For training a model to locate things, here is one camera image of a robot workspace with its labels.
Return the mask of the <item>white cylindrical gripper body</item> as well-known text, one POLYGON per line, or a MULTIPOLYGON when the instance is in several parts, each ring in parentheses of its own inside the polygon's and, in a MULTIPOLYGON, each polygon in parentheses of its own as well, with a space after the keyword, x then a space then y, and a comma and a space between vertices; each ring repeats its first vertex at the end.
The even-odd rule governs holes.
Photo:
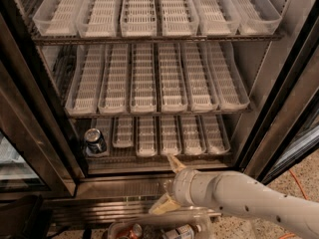
POLYGON ((180 171, 172 184, 172 195, 182 206, 216 207, 214 182, 217 174, 192 168, 180 171))

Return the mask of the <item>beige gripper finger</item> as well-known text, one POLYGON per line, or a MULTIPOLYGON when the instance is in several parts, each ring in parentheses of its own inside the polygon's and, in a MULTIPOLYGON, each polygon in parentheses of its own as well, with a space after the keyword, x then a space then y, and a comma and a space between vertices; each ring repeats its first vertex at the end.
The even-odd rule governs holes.
POLYGON ((162 215, 181 208, 181 205, 168 193, 165 193, 149 210, 149 214, 162 215))
POLYGON ((185 169, 185 165, 175 155, 168 154, 166 157, 174 173, 179 173, 185 169))

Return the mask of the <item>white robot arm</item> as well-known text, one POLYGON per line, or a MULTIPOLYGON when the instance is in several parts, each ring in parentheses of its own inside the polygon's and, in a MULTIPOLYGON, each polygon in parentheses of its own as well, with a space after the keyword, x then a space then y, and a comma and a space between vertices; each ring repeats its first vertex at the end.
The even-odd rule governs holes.
POLYGON ((238 171, 207 172, 185 166, 170 154, 175 173, 150 214, 202 207, 241 218, 277 224, 303 239, 319 239, 319 203, 275 191, 238 171))

